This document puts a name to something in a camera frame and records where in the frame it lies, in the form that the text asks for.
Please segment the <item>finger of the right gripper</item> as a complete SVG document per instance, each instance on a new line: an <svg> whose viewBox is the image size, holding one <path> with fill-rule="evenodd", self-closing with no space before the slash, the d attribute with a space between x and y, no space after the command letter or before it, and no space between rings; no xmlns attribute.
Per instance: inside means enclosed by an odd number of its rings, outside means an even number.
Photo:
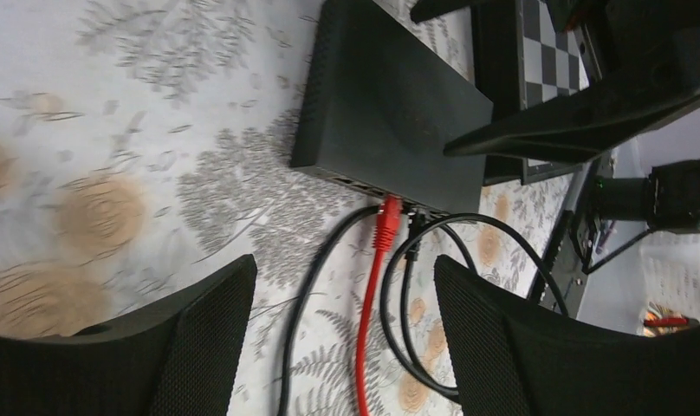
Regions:
<svg viewBox="0 0 700 416"><path fill-rule="evenodd" d="M699 100L700 81L603 81L463 134L445 145L444 155L584 163L671 122Z"/></svg>
<svg viewBox="0 0 700 416"><path fill-rule="evenodd" d="M485 2L486 0L418 0L410 9L410 18L414 23L422 23Z"/></svg>

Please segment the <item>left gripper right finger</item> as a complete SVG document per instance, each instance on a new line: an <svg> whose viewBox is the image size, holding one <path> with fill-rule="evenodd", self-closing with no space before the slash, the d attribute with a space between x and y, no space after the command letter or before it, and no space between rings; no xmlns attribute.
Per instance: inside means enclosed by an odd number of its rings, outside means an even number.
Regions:
<svg viewBox="0 0 700 416"><path fill-rule="evenodd" d="M466 415L700 415L700 325L652 338L596 327L447 256L434 283Z"/></svg>

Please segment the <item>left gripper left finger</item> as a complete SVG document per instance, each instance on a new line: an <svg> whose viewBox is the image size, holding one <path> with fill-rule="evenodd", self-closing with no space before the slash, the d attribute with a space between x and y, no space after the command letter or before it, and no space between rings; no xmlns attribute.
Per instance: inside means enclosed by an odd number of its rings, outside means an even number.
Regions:
<svg viewBox="0 0 700 416"><path fill-rule="evenodd" d="M225 415L256 277L244 255L71 336L0 336L0 415Z"/></svg>

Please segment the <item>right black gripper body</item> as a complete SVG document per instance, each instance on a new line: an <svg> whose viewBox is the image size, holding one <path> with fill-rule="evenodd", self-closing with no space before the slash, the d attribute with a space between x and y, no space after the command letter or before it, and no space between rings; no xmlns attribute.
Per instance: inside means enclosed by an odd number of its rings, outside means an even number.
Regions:
<svg viewBox="0 0 700 416"><path fill-rule="evenodd" d="M557 33L573 33L589 85L646 66L658 81L700 87L700 1L547 1Z"/></svg>

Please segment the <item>black router box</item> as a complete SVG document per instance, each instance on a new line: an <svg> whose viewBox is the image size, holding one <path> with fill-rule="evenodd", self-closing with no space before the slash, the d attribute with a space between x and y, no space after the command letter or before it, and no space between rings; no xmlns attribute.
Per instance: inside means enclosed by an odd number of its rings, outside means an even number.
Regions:
<svg viewBox="0 0 700 416"><path fill-rule="evenodd" d="M372 1L321 6L289 161L299 172L438 214L477 211L483 156L444 146L492 102Z"/></svg>

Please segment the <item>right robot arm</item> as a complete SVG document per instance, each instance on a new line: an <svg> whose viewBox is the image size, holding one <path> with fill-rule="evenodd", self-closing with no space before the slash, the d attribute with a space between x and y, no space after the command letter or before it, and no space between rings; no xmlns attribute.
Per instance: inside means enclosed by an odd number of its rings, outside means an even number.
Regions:
<svg viewBox="0 0 700 416"><path fill-rule="evenodd" d="M700 108L700 1L550 1L553 28L575 33L589 84L465 133L447 156L584 164ZM641 185L594 192L600 218L700 231L700 159L656 167Z"/></svg>

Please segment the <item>checkered chess board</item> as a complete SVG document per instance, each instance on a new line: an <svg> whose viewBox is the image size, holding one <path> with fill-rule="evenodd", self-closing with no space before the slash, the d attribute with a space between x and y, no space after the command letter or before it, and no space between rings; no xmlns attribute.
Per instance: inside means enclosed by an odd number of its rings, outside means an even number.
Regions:
<svg viewBox="0 0 700 416"><path fill-rule="evenodd" d="M502 120L587 83L573 33L554 30L545 2L488 1L470 9L474 82Z"/></svg>

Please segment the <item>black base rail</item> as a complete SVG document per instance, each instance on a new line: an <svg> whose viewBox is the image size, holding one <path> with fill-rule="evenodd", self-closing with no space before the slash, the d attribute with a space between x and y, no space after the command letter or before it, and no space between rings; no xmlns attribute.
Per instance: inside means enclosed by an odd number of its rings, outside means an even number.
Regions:
<svg viewBox="0 0 700 416"><path fill-rule="evenodd" d="M582 259L594 253L598 222L587 217L590 193L598 176L611 178L613 168L606 159L596 159L573 174L561 204L542 260L559 287L569 316L577 316L588 276Z"/></svg>

